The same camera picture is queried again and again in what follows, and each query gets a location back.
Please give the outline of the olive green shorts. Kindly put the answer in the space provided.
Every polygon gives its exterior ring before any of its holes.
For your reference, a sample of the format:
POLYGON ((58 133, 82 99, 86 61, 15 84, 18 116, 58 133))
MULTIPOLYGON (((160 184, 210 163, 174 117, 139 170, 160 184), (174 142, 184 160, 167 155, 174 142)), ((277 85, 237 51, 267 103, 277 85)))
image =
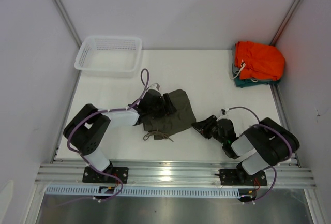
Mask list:
POLYGON ((147 132, 143 137, 144 140, 150 136, 153 136, 155 140, 169 139, 170 136, 189 129, 196 122, 187 93, 182 89, 176 89, 168 94, 177 111, 161 118, 150 116, 147 108, 152 97, 163 97, 163 95, 150 90, 141 100, 138 109, 141 111, 140 122, 143 124, 144 131, 147 132))

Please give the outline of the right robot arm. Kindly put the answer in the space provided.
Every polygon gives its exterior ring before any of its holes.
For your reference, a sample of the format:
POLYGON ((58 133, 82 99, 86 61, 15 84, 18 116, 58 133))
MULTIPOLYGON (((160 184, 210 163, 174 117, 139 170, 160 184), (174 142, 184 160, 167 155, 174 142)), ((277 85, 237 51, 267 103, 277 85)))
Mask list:
POLYGON ((220 142, 224 153, 231 159, 239 159, 255 151, 235 169, 219 170, 222 185, 252 186, 258 181, 266 186, 264 170, 291 158, 300 147, 295 135, 269 117, 249 127, 240 136, 236 135, 231 120, 218 119, 214 115, 193 123, 192 127, 204 138, 214 138, 220 142))

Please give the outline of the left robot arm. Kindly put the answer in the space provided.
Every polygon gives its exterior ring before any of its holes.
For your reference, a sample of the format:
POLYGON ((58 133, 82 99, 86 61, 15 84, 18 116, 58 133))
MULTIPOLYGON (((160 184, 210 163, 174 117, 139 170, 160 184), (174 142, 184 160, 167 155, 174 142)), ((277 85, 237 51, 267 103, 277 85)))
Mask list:
POLYGON ((99 109, 93 104, 86 104, 67 124, 63 136, 67 139, 67 148, 87 162, 87 175, 84 182, 118 182, 119 176, 111 161, 105 157, 99 148, 101 140, 110 128, 135 126, 145 119, 167 117, 176 113, 177 109, 169 94, 160 94, 155 89, 149 89, 133 104, 118 109, 99 109))

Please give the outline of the teal folded shorts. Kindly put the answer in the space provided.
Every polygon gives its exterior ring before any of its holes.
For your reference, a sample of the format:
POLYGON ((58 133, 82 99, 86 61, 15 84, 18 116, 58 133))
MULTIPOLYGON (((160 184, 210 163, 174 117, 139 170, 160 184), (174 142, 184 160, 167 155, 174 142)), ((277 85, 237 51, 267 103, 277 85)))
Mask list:
POLYGON ((250 79, 240 80, 239 78, 235 78, 233 81, 234 81, 234 84, 236 87, 246 88, 246 87, 252 87, 252 86, 256 86, 256 85, 277 85, 281 80, 277 80, 277 81, 269 81, 269 80, 259 81, 258 80, 257 82, 253 82, 250 79))

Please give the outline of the grey folded shorts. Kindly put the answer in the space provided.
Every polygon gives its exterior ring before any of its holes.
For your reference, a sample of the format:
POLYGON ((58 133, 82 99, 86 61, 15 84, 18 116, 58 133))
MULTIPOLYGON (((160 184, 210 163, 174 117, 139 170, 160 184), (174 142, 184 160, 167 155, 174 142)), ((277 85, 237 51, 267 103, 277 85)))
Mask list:
POLYGON ((238 73, 240 68, 235 66, 235 45, 232 47, 231 52, 232 52, 232 78, 235 79, 238 77, 238 73))

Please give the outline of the orange folded shorts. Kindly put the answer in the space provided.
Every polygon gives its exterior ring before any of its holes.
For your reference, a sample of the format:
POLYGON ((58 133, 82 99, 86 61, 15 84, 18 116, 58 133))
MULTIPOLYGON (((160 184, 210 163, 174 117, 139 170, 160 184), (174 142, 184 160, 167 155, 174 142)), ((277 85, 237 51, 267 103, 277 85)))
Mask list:
POLYGON ((234 66, 241 80, 278 81, 285 69, 285 58, 274 46, 253 41, 235 44, 234 66))

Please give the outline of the white plastic basket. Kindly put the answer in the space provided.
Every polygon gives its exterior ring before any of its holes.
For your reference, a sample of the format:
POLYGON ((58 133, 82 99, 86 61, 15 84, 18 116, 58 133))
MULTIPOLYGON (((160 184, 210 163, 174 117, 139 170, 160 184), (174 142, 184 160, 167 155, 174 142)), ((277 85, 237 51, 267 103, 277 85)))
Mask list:
POLYGON ((142 40, 138 37, 88 36, 74 67, 90 76, 132 78, 141 64, 142 40))

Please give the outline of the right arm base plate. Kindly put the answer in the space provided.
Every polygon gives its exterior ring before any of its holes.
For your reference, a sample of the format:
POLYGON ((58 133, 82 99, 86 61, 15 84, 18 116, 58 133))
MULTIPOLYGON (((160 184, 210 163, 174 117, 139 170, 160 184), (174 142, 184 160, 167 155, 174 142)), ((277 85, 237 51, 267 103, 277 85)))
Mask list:
POLYGON ((255 183, 267 186, 266 174, 263 170, 254 175, 248 175, 237 169, 219 169, 214 176, 219 177, 223 186, 254 186, 255 183))

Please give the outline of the aluminium frame rail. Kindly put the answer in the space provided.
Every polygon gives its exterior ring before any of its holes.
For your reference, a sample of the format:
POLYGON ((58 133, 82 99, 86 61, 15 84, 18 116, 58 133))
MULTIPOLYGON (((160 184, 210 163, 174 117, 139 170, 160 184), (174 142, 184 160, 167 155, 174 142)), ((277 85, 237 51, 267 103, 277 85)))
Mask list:
MULTIPOLYGON (((155 187, 219 186, 219 169, 234 169, 234 162, 179 162, 115 160, 116 167, 129 169, 128 185, 155 187)), ((86 164, 80 160, 56 160, 43 163, 36 184, 81 184, 86 164)), ((276 166, 276 189, 315 189, 311 169, 282 163, 276 166)))

